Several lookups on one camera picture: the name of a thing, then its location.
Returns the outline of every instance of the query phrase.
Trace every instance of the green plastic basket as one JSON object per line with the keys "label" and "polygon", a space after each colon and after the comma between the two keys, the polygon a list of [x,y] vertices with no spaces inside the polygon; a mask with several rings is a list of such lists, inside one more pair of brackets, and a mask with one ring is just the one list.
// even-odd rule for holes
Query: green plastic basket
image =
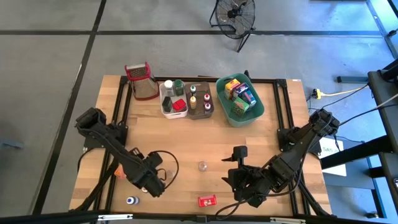
{"label": "green plastic basket", "polygon": [[[230,82],[232,79],[236,78],[240,83],[247,83],[249,85],[249,90],[253,94],[254,98],[256,99],[257,103],[251,109],[251,111],[246,112],[242,117],[239,117],[234,112],[232,112],[233,101],[228,100],[225,98],[224,89],[225,84]],[[223,105],[223,109],[225,115],[228,119],[228,122],[238,128],[244,125],[248,125],[255,121],[258,117],[260,117],[264,113],[264,105],[261,103],[259,96],[257,95],[256,90],[254,89],[250,79],[242,73],[237,73],[234,75],[230,75],[224,78],[219,78],[216,82],[216,89],[217,89],[217,97]]]}

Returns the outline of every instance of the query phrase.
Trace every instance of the gray concrete floor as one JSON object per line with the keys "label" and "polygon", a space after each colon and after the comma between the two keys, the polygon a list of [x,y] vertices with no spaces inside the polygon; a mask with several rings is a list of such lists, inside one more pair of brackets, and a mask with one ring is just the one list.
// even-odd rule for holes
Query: gray concrete floor
{"label": "gray concrete floor", "polygon": [[[1,1],[0,29],[91,29],[100,0]],[[210,30],[214,1],[108,1],[100,30]],[[377,30],[365,2],[257,1],[258,30]],[[0,217],[25,215],[43,172],[87,43],[87,36],[0,36],[0,130],[24,143],[0,150]],[[253,36],[237,54],[223,35],[97,36],[44,207],[67,211],[83,138],[73,121],[94,106],[102,76],[123,75],[125,64],[148,61],[155,75],[222,77],[249,70],[256,78],[298,78],[306,95],[361,85],[337,84],[339,75],[361,76],[383,68],[392,55],[381,37]],[[320,108],[339,97],[312,100]],[[341,121],[374,107],[369,89],[328,109]],[[340,136],[370,140],[384,134],[377,112],[344,125]],[[372,207],[362,190],[328,187],[333,213],[364,219]],[[358,207],[344,207],[351,198]]]}

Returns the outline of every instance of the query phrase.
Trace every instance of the floor fan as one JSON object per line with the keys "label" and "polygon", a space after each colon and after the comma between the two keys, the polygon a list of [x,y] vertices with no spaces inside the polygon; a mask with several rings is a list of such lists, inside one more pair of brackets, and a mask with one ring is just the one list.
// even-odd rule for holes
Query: floor fan
{"label": "floor fan", "polygon": [[[218,26],[225,36],[236,40],[241,39],[237,50],[239,52],[255,29],[253,28],[256,18],[255,10],[254,0],[216,0],[209,23],[212,27]],[[216,14],[217,24],[211,23],[214,14]]]}

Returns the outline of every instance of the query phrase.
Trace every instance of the fan grill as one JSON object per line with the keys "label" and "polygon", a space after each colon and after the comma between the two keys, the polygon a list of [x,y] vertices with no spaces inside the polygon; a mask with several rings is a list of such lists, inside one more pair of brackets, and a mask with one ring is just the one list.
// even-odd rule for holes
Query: fan grill
{"label": "fan grill", "polygon": [[242,39],[253,27],[255,10],[254,0],[219,0],[215,11],[218,27],[227,37]]}

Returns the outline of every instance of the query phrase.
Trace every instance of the red box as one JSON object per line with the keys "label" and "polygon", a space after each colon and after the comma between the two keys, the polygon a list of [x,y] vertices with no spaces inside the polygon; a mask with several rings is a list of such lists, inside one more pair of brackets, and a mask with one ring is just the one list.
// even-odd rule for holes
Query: red box
{"label": "red box", "polygon": [[198,197],[199,207],[206,207],[217,204],[216,195]]}
{"label": "red box", "polygon": [[187,107],[187,104],[184,102],[183,99],[179,99],[175,103],[173,103],[174,112],[184,111],[186,107]]}

